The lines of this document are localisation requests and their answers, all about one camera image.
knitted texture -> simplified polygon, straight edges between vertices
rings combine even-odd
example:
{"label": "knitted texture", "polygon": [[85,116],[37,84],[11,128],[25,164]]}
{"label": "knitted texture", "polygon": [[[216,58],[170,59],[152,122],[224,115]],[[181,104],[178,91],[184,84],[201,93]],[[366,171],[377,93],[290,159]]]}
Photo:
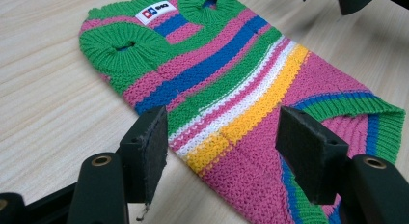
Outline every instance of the knitted texture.
{"label": "knitted texture", "polygon": [[[176,9],[147,25],[135,16],[161,1]],[[349,156],[396,160],[404,111],[237,0],[92,9],[80,47],[138,114],[166,105],[170,148],[253,223],[340,222],[340,198],[311,205],[275,150],[281,104],[332,129],[350,145]]]}

blue stripe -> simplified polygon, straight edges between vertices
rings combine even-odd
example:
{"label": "blue stripe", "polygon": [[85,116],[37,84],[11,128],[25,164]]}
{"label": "blue stripe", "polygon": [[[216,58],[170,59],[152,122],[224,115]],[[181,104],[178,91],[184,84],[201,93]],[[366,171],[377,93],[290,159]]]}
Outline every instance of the blue stripe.
{"label": "blue stripe", "polygon": [[340,219],[340,204],[341,203],[337,204],[337,206],[334,208],[334,212],[328,217],[329,223],[342,224]]}
{"label": "blue stripe", "polygon": [[154,28],[154,31],[158,32],[163,37],[166,37],[168,34],[174,32],[176,29],[180,28],[186,23],[187,20],[181,14],[177,14]]}
{"label": "blue stripe", "polygon": [[353,99],[353,98],[376,98],[373,93],[370,92],[343,92],[343,93],[333,93],[333,94],[322,94],[322,95],[315,95],[308,98],[305,98],[299,102],[297,102],[293,107],[299,110],[304,110],[311,105],[328,101],[328,100],[336,100],[336,99]]}
{"label": "blue stripe", "polygon": [[368,115],[368,136],[366,154],[376,155],[376,143],[379,136],[379,115]]}
{"label": "blue stripe", "polygon": [[254,32],[257,32],[260,28],[264,27],[266,24],[267,22],[264,19],[260,18],[259,16],[256,16],[256,18],[249,20],[246,26],[249,27]]}
{"label": "blue stripe", "polygon": [[290,214],[292,217],[292,220],[298,220],[299,222],[302,222],[300,218],[300,212],[297,208],[297,195],[296,195],[296,188],[295,186],[292,185],[291,177],[292,173],[291,170],[289,169],[288,165],[286,162],[280,157],[281,163],[282,163],[282,169],[283,169],[283,184],[286,187],[286,191],[288,194],[288,205],[289,209],[291,210]]}
{"label": "blue stripe", "polygon": [[177,95],[202,82],[222,68],[230,59],[237,55],[240,49],[242,49],[254,35],[254,32],[251,32],[246,26],[243,26],[234,38],[222,49],[192,68],[185,70],[174,79],[163,82],[149,97],[137,103],[135,110],[138,114],[142,114],[155,106],[169,104]]}

yellow stripe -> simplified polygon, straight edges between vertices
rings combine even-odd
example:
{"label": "yellow stripe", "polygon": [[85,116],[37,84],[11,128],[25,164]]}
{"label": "yellow stripe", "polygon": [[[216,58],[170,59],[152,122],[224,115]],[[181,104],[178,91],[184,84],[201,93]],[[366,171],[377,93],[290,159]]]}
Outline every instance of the yellow stripe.
{"label": "yellow stripe", "polygon": [[235,145],[277,106],[295,79],[307,54],[308,49],[297,44],[267,92],[244,114],[235,118],[228,126],[223,126],[218,132],[211,134],[194,151],[187,154],[185,161],[193,171],[199,174],[204,168],[211,169],[210,162],[216,163],[218,159],[215,161],[215,158],[218,155],[224,156],[232,149],[230,142]]}

green knit stripe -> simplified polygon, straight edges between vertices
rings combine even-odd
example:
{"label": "green knit stripe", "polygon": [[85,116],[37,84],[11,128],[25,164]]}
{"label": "green knit stripe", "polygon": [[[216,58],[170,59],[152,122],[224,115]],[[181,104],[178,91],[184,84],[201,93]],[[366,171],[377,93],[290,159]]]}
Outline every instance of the green knit stripe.
{"label": "green knit stripe", "polygon": [[99,72],[110,76],[110,83],[119,94],[137,78],[174,57],[162,36],[131,23],[89,30],[81,35],[80,47]]}
{"label": "green knit stripe", "polygon": [[380,98],[342,98],[312,104],[304,109],[319,121],[328,118],[360,114],[379,115],[376,155],[395,163],[401,142],[405,111]]}
{"label": "green knit stripe", "polygon": [[114,16],[135,16],[138,12],[143,10],[149,5],[159,2],[158,0],[131,0],[122,1],[118,3],[109,4],[103,6],[101,9],[91,9],[88,12],[88,18],[90,19],[105,19]]}
{"label": "green knit stripe", "polygon": [[193,23],[218,24],[225,23],[231,17],[246,9],[237,0],[217,0],[217,9],[202,8],[206,0],[179,0],[179,9],[183,16]]}
{"label": "green knit stripe", "polygon": [[300,223],[328,223],[328,218],[322,211],[322,207],[310,203],[301,187],[295,181],[294,176],[291,176],[291,183],[295,187],[296,206],[298,215],[301,218]]}
{"label": "green knit stripe", "polygon": [[246,56],[225,75],[197,94],[186,98],[186,101],[183,104],[169,114],[169,119],[171,120],[169,122],[169,133],[175,133],[180,127],[186,124],[186,121],[190,121],[198,116],[204,105],[222,99],[236,88],[240,84],[242,78],[247,78],[255,69],[255,66],[259,63],[260,59],[262,59],[262,55],[271,44],[271,40],[277,40],[280,36],[281,33],[279,31],[276,29],[270,29],[255,42],[254,46],[249,50]]}
{"label": "green knit stripe", "polygon": [[376,143],[376,156],[384,158],[393,164],[401,144],[401,132],[405,117],[402,112],[386,112],[379,115],[379,132]]}

metal rivet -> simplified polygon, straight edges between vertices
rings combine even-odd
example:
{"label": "metal rivet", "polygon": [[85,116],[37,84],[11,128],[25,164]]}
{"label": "metal rivet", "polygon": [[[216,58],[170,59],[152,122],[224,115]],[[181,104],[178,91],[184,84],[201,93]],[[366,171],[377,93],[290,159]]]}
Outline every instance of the metal rivet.
{"label": "metal rivet", "polygon": [[111,156],[102,155],[102,156],[99,156],[99,157],[93,159],[92,164],[95,167],[100,167],[100,166],[104,166],[104,165],[109,164],[111,162],[111,160],[112,160]]}
{"label": "metal rivet", "polygon": [[386,164],[378,159],[366,157],[364,158],[364,163],[372,168],[386,169]]}
{"label": "metal rivet", "polygon": [[5,199],[0,199],[0,211],[7,206],[8,202]]}

